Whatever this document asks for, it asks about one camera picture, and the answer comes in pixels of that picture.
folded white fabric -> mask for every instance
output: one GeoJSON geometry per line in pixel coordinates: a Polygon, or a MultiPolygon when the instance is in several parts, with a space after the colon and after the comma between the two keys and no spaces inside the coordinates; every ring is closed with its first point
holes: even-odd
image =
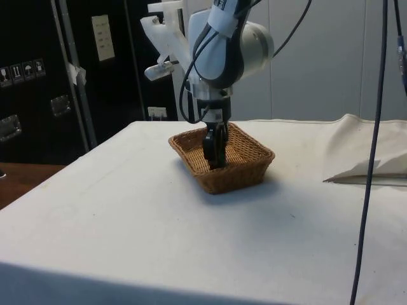
{"type": "MultiPolygon", "coordinates": [[[[321,134],[326,182],[363,184],[368,172],[374,122],[347,114],[321,134]]],[[[380,125],[374,184],[407,186],[407,121],[380,125]]]]}

door handle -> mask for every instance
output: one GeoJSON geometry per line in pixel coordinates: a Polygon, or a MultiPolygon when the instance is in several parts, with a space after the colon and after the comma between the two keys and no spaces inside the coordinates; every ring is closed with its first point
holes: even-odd
{"type": "Polygon", "coordinates": [[[22,133],[17,115],[9,116],[0,121],[0,142],[4,143],[22,133]]]}

white bracket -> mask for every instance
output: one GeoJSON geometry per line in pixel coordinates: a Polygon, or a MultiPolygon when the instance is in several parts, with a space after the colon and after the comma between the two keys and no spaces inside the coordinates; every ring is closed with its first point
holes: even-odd
{"type": "Polygon", "coordinates": [[[157,16],[141,19],[143,29],[154,47],[160,52],[158,65],[164,65],[168,56],[173,55],[186,71],[191,63],[190,48],[181,32],[178,10],[183,8],[183,1],[167,1],[148,5],[150,13],[163,12],[165,23],[160,23],[157,16]]]}

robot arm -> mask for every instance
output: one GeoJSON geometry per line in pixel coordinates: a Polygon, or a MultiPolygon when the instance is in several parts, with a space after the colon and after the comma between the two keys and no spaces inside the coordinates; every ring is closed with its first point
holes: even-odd
{"type": "Polygon", "coordinates": [[[179,19],[175,18],[177,10],[183,7],[182,1],[149,5],[150,12],[164,12],[165,24],[154,17],[141,20],[148,38],[161,54],[158,65],[146,70],[147,77],[154,80],[169,75],[174,68],[164,60],[171,54],[185,71],[190,71],[186,75],[188,90],[197,100],[200,117],[207,125],[203,151],[211,169],[226,166],[233,84],[264,68],[273,56],[268,31],[247,22],[248,8],[255,1],[214,0],[211,9],[191,16],[189,41],[181,34],[179,19]]]}

black door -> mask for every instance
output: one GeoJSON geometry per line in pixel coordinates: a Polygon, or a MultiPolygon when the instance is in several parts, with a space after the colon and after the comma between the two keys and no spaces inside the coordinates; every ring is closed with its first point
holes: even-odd
{"type": "Polygon", "coordinates": [[[86,95],[100,144],[145,118],[125,3],[67,0],[66,5],[80,66],[86,70],[86,95]]]}
{"type": "Polygon", "coordinates": [[[51,2],[0,1],[0,24],[0,161],[69,164],[87,144],[51,2]]]}

